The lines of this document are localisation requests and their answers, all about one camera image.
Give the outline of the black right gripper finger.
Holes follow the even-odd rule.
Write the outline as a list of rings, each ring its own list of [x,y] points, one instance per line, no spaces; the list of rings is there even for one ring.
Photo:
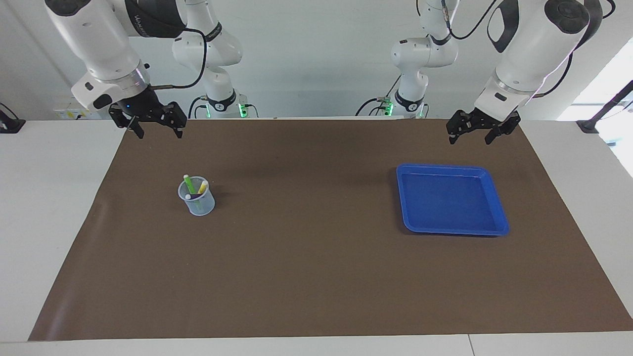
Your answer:
[[[187,125],[187,115],[176,102],[171,102],[161,107],[160,124],[171,128],[175,135],[181,139],[183,130]]]
[[[111,104],[109,106],[109,116],[118,128],[134,132],[139,139],[144,137],[144,130],[136,121],[136,117],[127,117],[118,104]]]

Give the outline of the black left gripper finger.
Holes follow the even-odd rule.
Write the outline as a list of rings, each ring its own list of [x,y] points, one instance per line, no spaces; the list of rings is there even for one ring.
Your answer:
[[[472,115],[465,111],[456,111],[447,121],[446,130],[449,135],[449,143],[455,144],[461,135],[473,131]]]
[[[492,129],[485,137],[486,145],[490,145],[495,138],[502,135],[510,135],[521,121],[520,115],[510,115],[508,119],[501,124],[493,124]]]

